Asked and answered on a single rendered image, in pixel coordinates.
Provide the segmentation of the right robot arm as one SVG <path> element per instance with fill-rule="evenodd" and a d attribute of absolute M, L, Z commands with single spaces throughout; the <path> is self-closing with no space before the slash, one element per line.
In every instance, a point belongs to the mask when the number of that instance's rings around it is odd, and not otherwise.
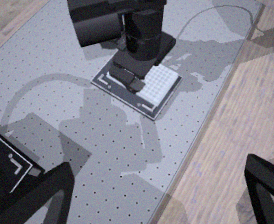
<path fill-rule="evenodd" d="M 103 49 L 113 50 L 118 45 L 106 41 L 121 38 L 123 22 L 135 38 L 156 37 L 167 0 L 67 0 L 67 4 L 80 46 L 99 43 Z"/>

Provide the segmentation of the black rectangular frame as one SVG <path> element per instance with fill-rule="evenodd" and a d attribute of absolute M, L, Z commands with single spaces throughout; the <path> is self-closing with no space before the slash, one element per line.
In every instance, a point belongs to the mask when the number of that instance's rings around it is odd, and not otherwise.
<path fill-rule="evenodd" d="M 41 166 L 0 134 L 0 197 L 28 184 L 44 172 Z"/>

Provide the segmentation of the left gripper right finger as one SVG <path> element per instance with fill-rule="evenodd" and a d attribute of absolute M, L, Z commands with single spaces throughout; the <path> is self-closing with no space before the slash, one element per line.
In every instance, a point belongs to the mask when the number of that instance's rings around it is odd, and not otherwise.
<path fill-rule="evenodd" d="M 244 176 L 257 224 L 274 224 L 274 164 L 248 154 Z"/>

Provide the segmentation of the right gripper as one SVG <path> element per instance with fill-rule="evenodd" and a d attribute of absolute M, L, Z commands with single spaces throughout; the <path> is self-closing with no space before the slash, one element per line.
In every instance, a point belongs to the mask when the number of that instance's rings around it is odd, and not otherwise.
<path fill-rule="evenodd" d="M 175 46 L 176 39 L 163 32 L 162 29 L 156 37 L 139 39 L 131 36 L 126 31 L 124 24 L 123 26 L 124 31 L 121 32 L 121 38 L 106 41 L 117 44 L 119 50 L 113 57 L 113 65 L 109 69 L 109 75 L 120 83 L 124 83 L 123 85 L 129 92 L 136 94 L 146 85 L 141 80 L 145 79 L 153 66 L 159 66 Z"/>

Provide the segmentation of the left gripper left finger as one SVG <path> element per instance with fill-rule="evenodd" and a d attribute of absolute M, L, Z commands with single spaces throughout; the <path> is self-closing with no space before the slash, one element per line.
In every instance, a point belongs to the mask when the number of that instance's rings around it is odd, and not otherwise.
<path fill-rule="evenodd" d="M 0 224 L 24 224 L 52 198 L 43 224 L 66 224 L 75 178 L 63 162 L 23 187 L 0 197 Z"/>

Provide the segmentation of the white well plate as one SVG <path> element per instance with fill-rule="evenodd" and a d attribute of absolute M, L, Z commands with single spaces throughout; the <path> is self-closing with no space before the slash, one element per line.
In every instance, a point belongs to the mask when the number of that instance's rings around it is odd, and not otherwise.
<path fill-rule="evenodd" d="M 123 86 L 123 84 L 109 76 L 109 72 L 106 77 Z M 145 87 L 142 89 L 143 91 L 137 92 L 136 95 L 157 107 L 177 78 L 178 73 L 171 69 L 161 64 L 159 66 L 153 66 L 146 75 L 145 80 L 143 80 L 143 82 L 146 83 Z"/>

